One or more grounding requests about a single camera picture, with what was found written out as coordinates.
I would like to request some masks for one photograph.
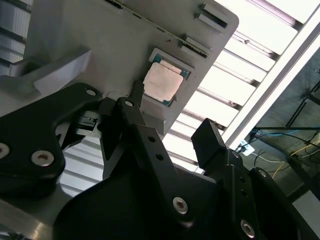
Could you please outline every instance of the metal screw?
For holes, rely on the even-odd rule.
[[[0,159],[4,158],[10,153],[10,148],[8,145],[0,142]]]
[[[124,102],[125,104],[127,104],[128,106],[130,106],[130,107],[132,107],[133,106],[133,103],[132,102],[130,102],[130,101],[125,101]]]
[[[240,226],[242,231],[250,238],[253,239],[255,237],[255,231],[252,228],[252,226],[246,221],[246,220],[241,220]]]
[[[259,173],[263,176],[263,177],[267,177],[267,174],[264,172],[264,171],[262,171],[262,170],[259,170]]]
[[[31,161],[40,167],[47,167],[51,165],[55,160],[54,155],[46,150],[35,151],[31,155]]]
[[[239,154],[236,151],[232,151],[233,156],[235,156],[237,159],[240,158]]]
[[[95,95],[96,95],[96,92],[95,92],[95,91],[92,91],[92,90],[90,90],[90,89],[88,89],[88,90],[86,91],[86,93],[89,94],[89,95],[91,95],[91,96],[95,96]]]
[[[175,210],[177,210],[178,213],[186,214],[188,212],[188,205],[183,198],[176,196],[173,199],[172,203]]]

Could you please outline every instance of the slot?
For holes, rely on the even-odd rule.
[[[206,59],[209,56],[208,54],[197,51],[196,49],[194,49],[193,47],[187,44],[182,44],[180,49],[185,53],[191,55],[192,57],[195,57],[198,59]]]
[[[141,19],[141,17],[135,13],[132,13],[133,16],[137,17],[138,19]]]
[[[115,1],[112,1],[112,0],[104,0],[106,1],[107,3],[111,4],[112,6],[114,6],[115,8],[117,9],[124,9],[120,4],[118,4],[117,2]]]
[[[160,27],[157,27],[156,29],[158,29],[159,31],[161,31],[161,32],[165,33],[165,31],[164,31],[164,30],[162,30]]]
[[[223,20],[225,18],[225,16],[222,13],[220,13],[219,11],[217,11],[216,9],[214,9],[212,6],[210,6],[208,4],[204,4],[202,6],[202,9],[204,11],[206,11],[206,13],[208,14],[207,17],[209,17],[212,21],[214,21],[220,27],[225,29],[228,26],[228,23],[226,23]]]

